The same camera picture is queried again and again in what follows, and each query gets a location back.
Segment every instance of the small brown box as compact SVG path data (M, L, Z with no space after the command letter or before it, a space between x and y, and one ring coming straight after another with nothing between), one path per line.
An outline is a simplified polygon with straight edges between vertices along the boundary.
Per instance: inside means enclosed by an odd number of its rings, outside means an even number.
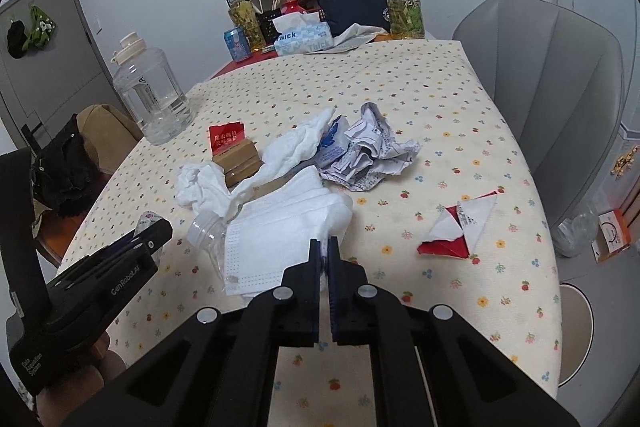
M225 152L213 156L213 161L225 172L227 187L253 176L262 165L254 142L247 138Z
M260 158L252 158L248 162L239 165L235 169L231 169L225 174L225 184L227 187L233 187L242 180L253 176L262 166Z

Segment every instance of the large water jug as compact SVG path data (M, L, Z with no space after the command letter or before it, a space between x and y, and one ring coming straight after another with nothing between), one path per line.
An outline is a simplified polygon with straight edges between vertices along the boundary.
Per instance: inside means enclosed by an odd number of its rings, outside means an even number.
M164 51L147 48L136 32L124 37L120 46L111 59L119 65L113 87L149 143L162 145L193 121L189 102Z

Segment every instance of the red table edge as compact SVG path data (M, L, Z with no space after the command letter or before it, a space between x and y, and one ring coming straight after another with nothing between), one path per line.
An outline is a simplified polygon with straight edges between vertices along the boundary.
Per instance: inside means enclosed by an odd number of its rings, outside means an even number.
M244 66L249 66L251 64L257 64L263 60L267 60L268 58L275 58L278 54L276 51L272 51L269 53L255 52L251 54L251 57L246 58L242 62L229 62L224 68L222 68L218 73L214 74L212 78L216 78L217 76L221 76L225 73L230 73L231 71L238 70L239 68L243 68Z

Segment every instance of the polka dot tablecloth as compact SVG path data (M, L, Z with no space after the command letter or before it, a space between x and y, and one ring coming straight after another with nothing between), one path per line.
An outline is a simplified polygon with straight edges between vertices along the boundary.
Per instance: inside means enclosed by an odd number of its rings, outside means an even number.
M209 257L185 236L193 212L175 204L181 165L210 159L208 128L242 120L258 150L328 105L354 123L375 102L398 140L422 145L402 175L369 192L347 192L353 219L344 259L409 306L447 303L551 396L558 389L561 308L545 214L520 148L482 90L458 42L368 44L349 55L274 58L193 87L194 123L164 146L146 140L120 166L74 238L61 269L108 245L153 210L174 238L159 271L110 326L129 364L202 306L242 306L226 296ZM327 183L332 190L341 190ZM498 190L469 259L418 255L445 206ZM331 342L326 296L320 343L281 349L272 426L356 427L375 423L366 347Z

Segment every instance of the red card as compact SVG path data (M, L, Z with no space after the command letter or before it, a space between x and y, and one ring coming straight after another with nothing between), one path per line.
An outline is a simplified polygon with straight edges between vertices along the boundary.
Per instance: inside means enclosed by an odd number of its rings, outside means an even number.
M213 156L225 152L239 141L244 140L244 124L230 122L224 125L212 125L209 127L209 139Z

